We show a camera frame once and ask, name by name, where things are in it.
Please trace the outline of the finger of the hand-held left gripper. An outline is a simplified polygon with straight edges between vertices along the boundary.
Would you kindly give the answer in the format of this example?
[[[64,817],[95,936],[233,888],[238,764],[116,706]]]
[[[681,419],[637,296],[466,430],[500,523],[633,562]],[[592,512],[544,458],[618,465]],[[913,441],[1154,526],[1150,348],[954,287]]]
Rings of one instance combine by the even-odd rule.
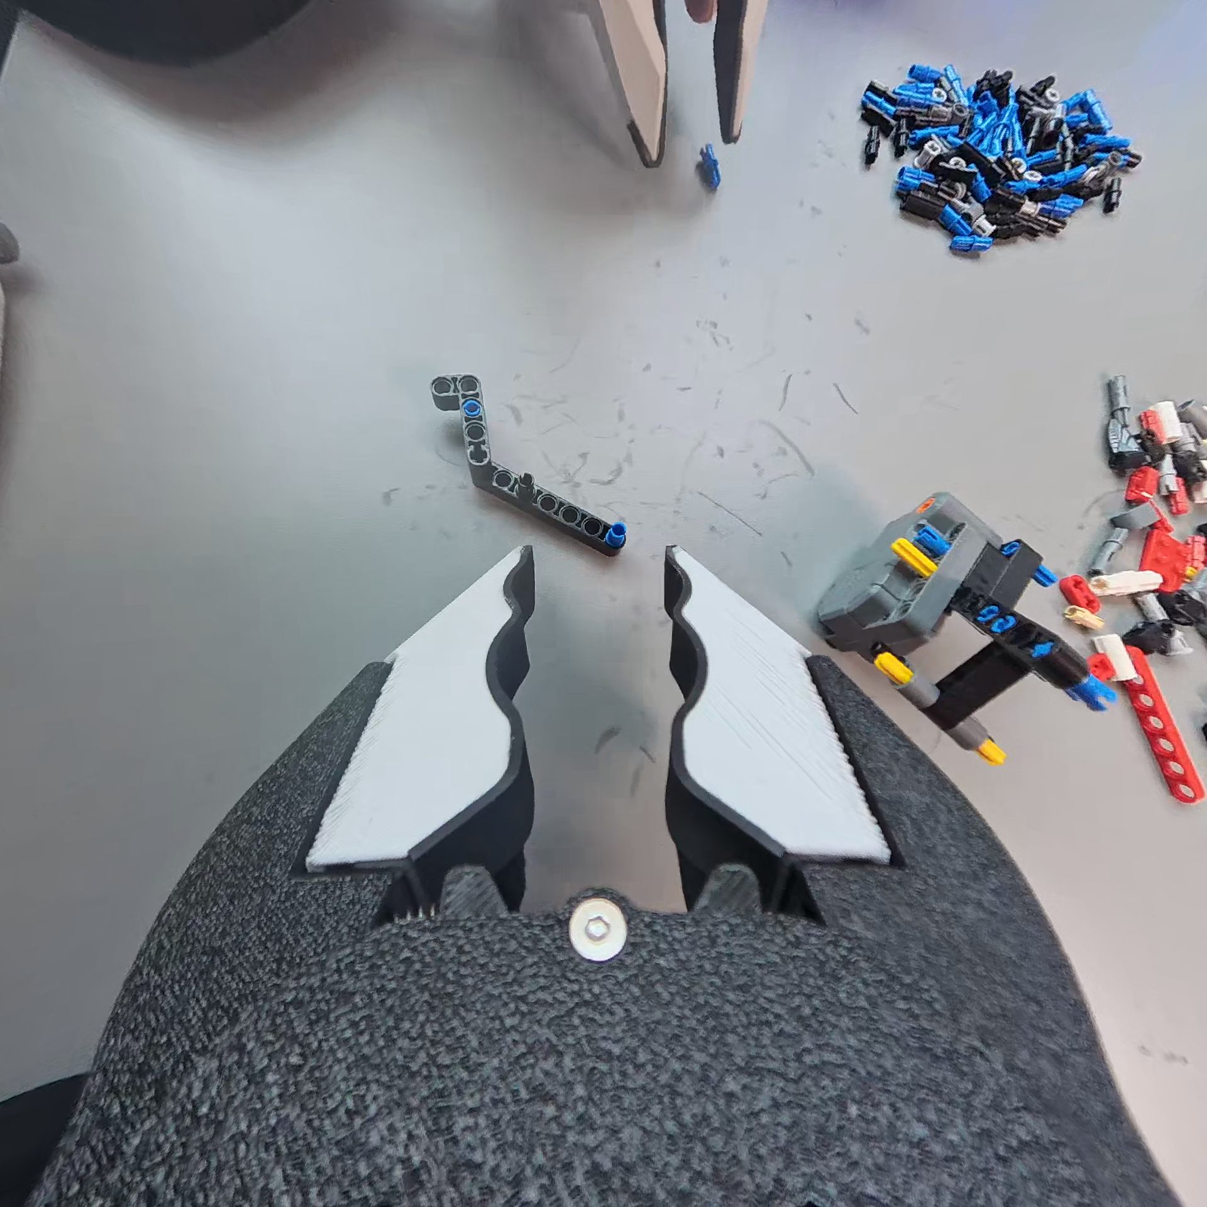
[[[605,67],[648,169],[666,152],[668,48],[665,2],[585,2]]]
[[[715,63],[724,143],[737,143],[742,135],[767,7],[768,2],[716,3]]]

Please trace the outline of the red long holed beam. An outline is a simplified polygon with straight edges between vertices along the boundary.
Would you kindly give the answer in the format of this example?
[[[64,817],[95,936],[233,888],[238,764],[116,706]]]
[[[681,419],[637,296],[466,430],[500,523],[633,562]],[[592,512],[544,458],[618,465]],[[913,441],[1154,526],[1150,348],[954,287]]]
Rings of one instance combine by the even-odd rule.
[[[1124,691],[1165,786],[1180,804],[1200,804],[1206,799],[1206,786],[1197,764],[1189,756],[1186,740],[1165,701],[1156,673],[1143,649],[1128,643],[1124,649],[1134,665],[1134,675],[1124,680]]]

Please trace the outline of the black bent beam with pins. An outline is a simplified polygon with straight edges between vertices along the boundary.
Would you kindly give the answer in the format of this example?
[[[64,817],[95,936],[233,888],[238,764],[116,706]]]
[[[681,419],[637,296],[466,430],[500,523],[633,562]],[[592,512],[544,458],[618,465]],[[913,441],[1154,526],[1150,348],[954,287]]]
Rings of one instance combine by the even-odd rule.
[[[531,473],[516,473],[492,454],[483,387],[475,374],[442,374],[431,384],[433,402],[457,411],[474,486],[605,556],[627,545],[627,526],[607,521],[540,486]]]

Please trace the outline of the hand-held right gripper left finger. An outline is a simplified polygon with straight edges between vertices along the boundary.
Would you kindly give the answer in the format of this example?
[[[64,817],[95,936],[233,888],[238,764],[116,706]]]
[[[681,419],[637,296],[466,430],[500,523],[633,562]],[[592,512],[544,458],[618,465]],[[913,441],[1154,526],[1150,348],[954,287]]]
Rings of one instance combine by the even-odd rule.
[[[492,565],[379,665],[381,686],[305,847],[305,873],[386,871],[407,912],[483,867],[522,906],[537,790],[514,697],[531,669],[535,549]]]

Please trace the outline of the pile of red grey pieces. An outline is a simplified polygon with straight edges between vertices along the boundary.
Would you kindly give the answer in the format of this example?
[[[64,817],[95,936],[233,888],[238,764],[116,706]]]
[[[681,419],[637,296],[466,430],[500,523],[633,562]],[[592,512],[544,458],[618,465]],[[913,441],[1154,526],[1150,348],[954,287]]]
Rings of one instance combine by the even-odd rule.
[[[1093,673],[1139,684],[1141,660],[1206,639],[1206,404],[1136,406],[1106,380],[1104,448],[1121,487],[1085,571],[1061,582],[1065,617],[1093,641]]]

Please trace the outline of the pile of blue black pins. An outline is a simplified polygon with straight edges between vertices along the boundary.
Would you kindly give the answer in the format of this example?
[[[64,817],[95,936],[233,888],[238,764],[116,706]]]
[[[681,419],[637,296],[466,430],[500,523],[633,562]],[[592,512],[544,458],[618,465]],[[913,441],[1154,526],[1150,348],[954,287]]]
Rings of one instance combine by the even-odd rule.
[[[961,258],[1059,235],[1097,200],[1117,213],[1143,163],[1098,91],[1065,94],[1054,74],[1019,83],[989,68],[965,81],[954,65],[917,63],[902,83],[869,81],[859,113],[865,167],[891,146],[898,209],[941,230]]]

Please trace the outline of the grey desk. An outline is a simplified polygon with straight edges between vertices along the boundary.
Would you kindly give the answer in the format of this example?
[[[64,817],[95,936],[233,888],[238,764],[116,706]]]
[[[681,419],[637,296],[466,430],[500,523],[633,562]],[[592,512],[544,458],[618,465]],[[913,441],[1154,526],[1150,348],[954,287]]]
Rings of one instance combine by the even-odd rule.
[[[716,193],[681,7],[655,169],[563,5],[309,2],[190,68],[23,24],[3,1086],[94,1070],[32,1205],[1206,1203],[1206,803],[1123,684],[1024,678],[995,766],[818,623],[939,491],[1080,575],[1106,380],[1206,400],[1206,3],[774,2]],[[1119,211],[952,254],[865,167],[917,63],[1098,91]],[[475,487],[442,374],[626,549]],[[522,545],[520,910],[305,873],[379,665]],[[670,545],[811,651],[891,842],[805,867],[822,921],[739,866],[687,906]]]

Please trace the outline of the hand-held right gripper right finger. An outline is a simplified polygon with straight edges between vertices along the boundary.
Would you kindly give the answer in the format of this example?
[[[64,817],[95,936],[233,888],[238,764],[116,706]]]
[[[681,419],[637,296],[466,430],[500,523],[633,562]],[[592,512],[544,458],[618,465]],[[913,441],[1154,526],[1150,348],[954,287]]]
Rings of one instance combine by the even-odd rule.
[[[822,921],[811,864],[893,858],[843,745],[811,651],[685,547],[666,549],[672,719],[666,823],[689,908],[724,866],[754,875],[757,908]]]

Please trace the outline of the dark object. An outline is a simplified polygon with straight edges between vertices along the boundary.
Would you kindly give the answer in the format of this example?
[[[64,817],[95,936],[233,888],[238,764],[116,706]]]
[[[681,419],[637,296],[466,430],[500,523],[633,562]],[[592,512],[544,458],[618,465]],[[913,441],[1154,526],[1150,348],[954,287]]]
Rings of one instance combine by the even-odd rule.
[[[307,2],[5,2],[3,52],[30,16],[79,42],[149,65],[197,65],[244,50]]]

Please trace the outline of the grey motor block assembly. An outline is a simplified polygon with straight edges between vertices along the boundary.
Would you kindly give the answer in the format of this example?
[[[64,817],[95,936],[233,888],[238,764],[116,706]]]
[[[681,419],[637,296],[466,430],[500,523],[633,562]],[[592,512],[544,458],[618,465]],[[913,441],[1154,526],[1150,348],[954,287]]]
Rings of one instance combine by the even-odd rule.
[[[941,732],[1000,766],[1006,753],[978,714],[1028,677],[1097,712],[1119,699],[1069,641],[1019,610],[1030,584],[1058,584],[1041,552],[1004,539],[956,495],[939,491],[889,523],[830,586],[818,623],[831,647],[876,665]],[[909,654],[937,638],[952,615],[987,643],[932,680]]]

